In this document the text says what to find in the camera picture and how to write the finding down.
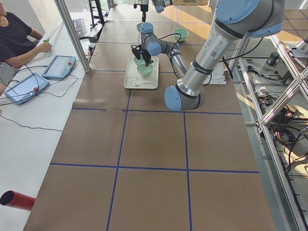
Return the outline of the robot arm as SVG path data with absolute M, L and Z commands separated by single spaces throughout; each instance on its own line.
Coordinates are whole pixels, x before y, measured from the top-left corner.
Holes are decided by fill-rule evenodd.
M 178 75 L 173 86 L 165 90 L 166 106 L 173 111 L 194 110 L 203 105 L 203 82 L 209 77 L 224 53 L 235 40 L 262 38 L 277 34 L 283 25 L 283 0 L 219 0 L 204 46 L 190 66 L 174 42 L 158 39 L 151 23 L 141 25 L 141 44 L 132 49 L 137 59 L 152 63 L 152 57 L 166 54 Z
M 176 1 L 175 0 L 153 0 L 152 3 L 154 4 L 155 10 L 157 13 L 161 13 L 167 6 L 173 5 Z M 140 6 L 142 12 L 142 22 L 146 22 L 146 13 L 149 10 L 149 1 L 148 0 L 139 0 L 138 3 L 135 3 L 134 8 Z

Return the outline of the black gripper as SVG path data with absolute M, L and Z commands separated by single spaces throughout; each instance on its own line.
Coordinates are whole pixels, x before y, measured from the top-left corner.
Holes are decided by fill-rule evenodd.
M 143 56 L 144 62 L 145 62 L 145 66 L 149 66 L 150 64 L 153 63 L 153 60 L 151 58 L 151 55 L 149 54 L 149 52 L 147 50 L 141 50 L 141 55 Z
M 148 12 L 148 0 L 140 0 L 140 6 L 142 13 L 142 21 L 146 21 L 146 12 Z

